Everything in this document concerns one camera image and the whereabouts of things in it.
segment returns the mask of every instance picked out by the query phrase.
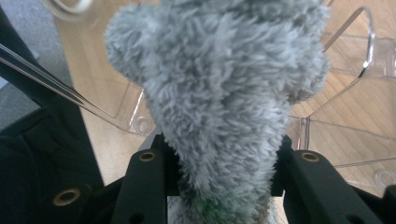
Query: stuffed animal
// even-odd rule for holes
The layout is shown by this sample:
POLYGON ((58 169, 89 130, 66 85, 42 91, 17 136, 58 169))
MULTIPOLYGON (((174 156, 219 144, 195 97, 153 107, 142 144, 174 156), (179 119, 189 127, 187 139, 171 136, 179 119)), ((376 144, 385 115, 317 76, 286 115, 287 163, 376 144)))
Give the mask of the stuffed animal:
POLYGON ((320 91, 322 0, 162 0, 106 30, 115 69, 144 88, 180 157, 169 223, 261 223, 290 106, 320 91))

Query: plush toy body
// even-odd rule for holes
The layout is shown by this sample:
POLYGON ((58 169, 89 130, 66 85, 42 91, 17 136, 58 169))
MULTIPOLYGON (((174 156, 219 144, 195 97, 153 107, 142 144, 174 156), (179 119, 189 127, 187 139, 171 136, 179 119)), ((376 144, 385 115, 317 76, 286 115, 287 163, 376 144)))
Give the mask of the plush toy body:
POLYGON ((259 223, 290 106, 321 90, 321 0, 163 0, 123 7, 109 61, 145 89, 182 165, 169 223, 259 223))

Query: wooden table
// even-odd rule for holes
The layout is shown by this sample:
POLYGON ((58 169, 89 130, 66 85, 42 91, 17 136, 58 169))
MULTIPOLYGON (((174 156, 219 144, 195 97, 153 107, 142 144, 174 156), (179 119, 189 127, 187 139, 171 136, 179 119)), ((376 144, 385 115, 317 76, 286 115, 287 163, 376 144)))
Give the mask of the wooden table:
MULTIPOLYGON (((114 15, 114 12, 117 11, 120 6, 130 2, 131 1, 127 0, 95 0, 92 12, 86 19, 78 23, 60 20, 55 21, 64 46, 64 54, 67 58, 75 88, 94 103, 99 104, 102 108, 109 111, 110 114, 117 113, 120 108, 122 95, 125 93, 125 89, 129 85, 129 82, 123 76, 115 72, 107 62, 104 31, 109 19, 114 15)), ((396 9, 396 1, 383 0, 380 2, 379 4, 378 1, 373 0, 332 1, 332 19, 329 20, 327 33, 329 35, 333 34, 359 6, 367 6, 373 11, 377 36, 395 38, 396 25, 394 24, 396 24, 396 13, 394 10, 396 9)), ((359 64, 362 60, 361 55, 364 54, 366 48, 366 46, 364 44, 362 45, 359 41, 364 43, 364 38, 362 37, 367 36, 366 27, 365 18, 359 17, 357 21, 354 22, 354 25, 345 32, 346 36, 357 37, 356 40, 358 41, 352 41, 350 44, 344 43, 338 47, 334 45, 334 48, 331 49, 333 54, 332 59, 336 60, 334 55, 345 54, 345 52, 348 52, 350 54, 349 56, 353 56, 354 54, 360 55, 360 57, 357 58, 350 57, 350 61, 345 61, 343 59, 338 62, 344 67, 357 64, 357 69, 359 70, 359 64)), ((306 118, 312 115, 314 111, 321 108, 326 102, 332 99, 337 92, 344 89, 355 78, 356 74, 351 75, 333 70, 328 76, 325 90, 313 100, 296 105, 293 108, 292 115, 298 118, 306 118)), ((387 84, 378 83, 377 87, 380 90, 389 88, 389 86, 386 85, 387 84)), ((379 101, 381 100, 386 101, 391 99, 389 99, 389 97, 383 97, 379 99, 379 101)), ((342 120, 345 114, 353 113, 356 109, 361 109, 361 106, 341 101, 338 104, 328 106, 327 110, 320 118, 326 119, 326 121, 332 123, 333 121, 342 120), (342 111, 342 113, 333 113, 334 111, 342 111)), ((396 133, 396 128, 389 125, 388 122, 382 122, 378 126, 378 123, 369 121, 370 116, 368 115, 374 116, 373 113, 381 112, 376 109, 375 104, 365 105, 363 109, 367 111, 367 113, 365 113, 365 116, 361 114, 361 117, 358 117, 357 120, 361 122, 358 122, 356 125, 364 128, 368 128, 367 126, 377 126, 375 129, 378 134, 389 135, 390 137, 393 136, 390 133, 396 133)), ((391 113, 392 110, 388 111, 390 111, 388 116, 396 118, 394 116, 395 114, 391 113)), ((126 166, 131 155, 137 151, 145 140, 145 136, 122 131, 85 110, 82 110, 82 114, 103 179, 105 184, 109 184, 125 174, 126 166)), ((342 159, 353 156, 353 153, 358 155, 358 157, 359 155, 364 157, 367 154, 373 156, 373 153, 375 153, 372 151, 371 145, 357 151, 357 147, 363 146, 363 144, 361 144, 361 136, 356 136, 355 139, 345 139, 340 145, 342 147, 336 147, 334 142, 337 142, 340 138, 339 136, 329 137, 329 135, 332 134, 333 133, 323 133, 322 136, 319 134, 315 137, 315 140, 311 142, 311 147, 316 147, 315 143, 318 143, 318 146, 322 146, 319 143, 328 141, 329 144, 326 146, 332 146, 332 148, 323 148, 320 152, 331 161, 341 162, 342 159), (350 147, 353 150, 349 150, 345 153, 343 150, 345 147, 350 147)), ((379 168, 375 166, 378 166, 378 164, 365 167, 340 168, 339 171, 344 175, 344 178, 349 179, 353 183, 353 181, 362 179, 366 174, 374 175, 375 171, 378 169, 396 169, 391 165, 385 167, 381 164, 379 168)), ((379 193, 370 187, 365 189, 374 193, 379 193)))

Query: plush toy head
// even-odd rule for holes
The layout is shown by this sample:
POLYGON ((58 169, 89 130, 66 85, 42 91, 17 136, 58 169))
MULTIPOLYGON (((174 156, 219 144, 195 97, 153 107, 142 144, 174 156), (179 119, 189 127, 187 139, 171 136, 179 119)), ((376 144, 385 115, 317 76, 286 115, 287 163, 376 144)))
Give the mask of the plush toy head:
POLYGON ((321 90, 328 70, 321 2, 162 0, 110 22, 108 59, 145 89, 176 149, 179 211, 192 223, 260 219, 290 105, 321 90))

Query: gray plush toy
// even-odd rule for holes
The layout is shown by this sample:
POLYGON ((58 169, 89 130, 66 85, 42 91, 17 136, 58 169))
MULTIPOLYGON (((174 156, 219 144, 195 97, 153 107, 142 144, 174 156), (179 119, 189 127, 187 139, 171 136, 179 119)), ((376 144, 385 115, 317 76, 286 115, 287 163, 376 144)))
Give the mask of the gray plush toy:
POLYGON ((162 0, 108 25, 109 61, 142 86, 182 165, 169 223, 265 221, 290 106, 320 91, 322 0, 162 0))

